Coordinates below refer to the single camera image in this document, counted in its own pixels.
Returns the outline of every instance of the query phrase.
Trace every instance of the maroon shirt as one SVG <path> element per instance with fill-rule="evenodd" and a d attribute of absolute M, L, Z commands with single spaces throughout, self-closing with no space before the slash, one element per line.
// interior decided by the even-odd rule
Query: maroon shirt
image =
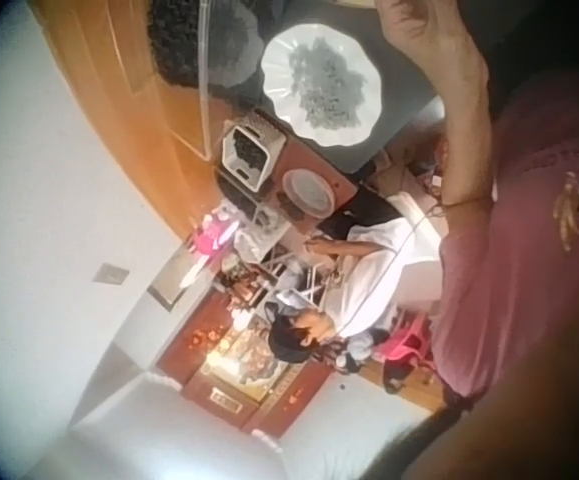
<path fill-rule="evenodd" d="M 553 218 L 567 172 L 579 179 L 579 75 L 524 86 L 493 139 L 498 202 L 490 222 L 449 233 L 440 249 L 433 353 L 441 377 L 465 397 L 494 384 L 579 298 L 579 236 L 565 252 Z"/>

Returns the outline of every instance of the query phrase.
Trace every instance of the light switch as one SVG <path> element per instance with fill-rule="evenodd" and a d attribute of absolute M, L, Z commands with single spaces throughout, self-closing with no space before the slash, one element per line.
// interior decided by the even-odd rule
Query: light switch
<path fill-rule="evenodd" d="M 93 277 L 94 283 L 106 283 L 107 285 L 122 285 L 129 276 L 129 270 L 103 263 L 98 273 Z"/>

